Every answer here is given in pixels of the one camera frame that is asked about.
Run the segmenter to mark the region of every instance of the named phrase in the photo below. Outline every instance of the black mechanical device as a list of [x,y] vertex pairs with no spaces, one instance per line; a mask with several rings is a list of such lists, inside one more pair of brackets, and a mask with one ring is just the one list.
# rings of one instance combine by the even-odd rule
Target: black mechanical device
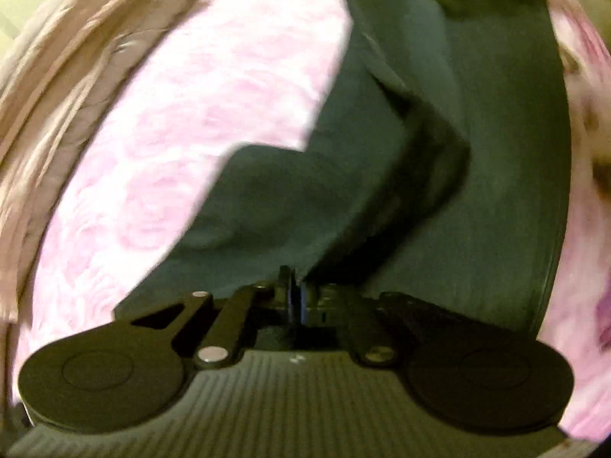
[[8,456],[535,458],[573,382],[538,341],[283,267],[37,351]]

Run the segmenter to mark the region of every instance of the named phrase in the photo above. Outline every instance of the clothing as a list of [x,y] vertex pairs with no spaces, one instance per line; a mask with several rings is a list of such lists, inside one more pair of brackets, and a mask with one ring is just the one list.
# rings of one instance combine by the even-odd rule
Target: clothing
[[571,167],[546,1],[347,3],[354,27],[305,152],[234,153],[116,316],[289,265],[537,334]]

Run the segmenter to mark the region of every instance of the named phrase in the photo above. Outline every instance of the silver rivet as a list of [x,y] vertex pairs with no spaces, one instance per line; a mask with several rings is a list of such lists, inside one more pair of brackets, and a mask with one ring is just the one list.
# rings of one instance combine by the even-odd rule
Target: silver rivet
[[395,350],[389,346],[374,346],[365,354],[365,358],[372,363],[388,363],[395,358]]
[[221,346],[207,346],[201,348],[197,352],[197,356],[206,363],[216,363],[225,360],[229,356],[229,352]]
[[303,363],[305,359],[306,357],[303,355],[294,355],[289,358],[290,362],[294,364]]
[[259,281],[255,284],[257,289],[274,289],[274,283],[269,281]]

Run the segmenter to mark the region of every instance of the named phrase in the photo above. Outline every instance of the pink floral fabric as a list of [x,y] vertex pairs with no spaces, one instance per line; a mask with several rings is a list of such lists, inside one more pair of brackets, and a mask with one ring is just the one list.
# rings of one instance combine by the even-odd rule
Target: pink floral fabric
[[593,163],[611,160],[611,56],[576,0],[548,2],[569,99],[572,171],[566,236],[539,339],[575,372],[564,429],[600,440],[611,434],[611,201]]
[[[138,71],[66,189],[11,334],[14,400],[16,375],[31,353],[112,320],[114,305],[188,226],[237,145],[304,144],[343,54],[343,1],[207,1]],[[575,2],[550,1],[572,58],[590,64],[588,74],[606,70],[609,56]],[[593,88],[608,83],[584,77],[567,82],[576,91],[569,228],[540,338],[575,370],[564,429],[600,440],[611,432],[611,352],[600,348],[607,324],[597,325],[595,312],[598,306],[601,319],[610,316],[600,299],[611,262],[611,208],[592,180],[582,109],[593,104]]]

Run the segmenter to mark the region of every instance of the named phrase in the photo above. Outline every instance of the ribbed surface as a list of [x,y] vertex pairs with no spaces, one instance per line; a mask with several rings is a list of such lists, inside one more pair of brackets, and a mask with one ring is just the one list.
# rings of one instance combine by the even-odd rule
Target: ribbed surface
[[106,436],[38,426],[8,456],[535,458],[562,437],[552,428],[520,437],[459,431],[417,407],[394,374],[346,353],[250,351],[235,367],[200,373],[147,424]]

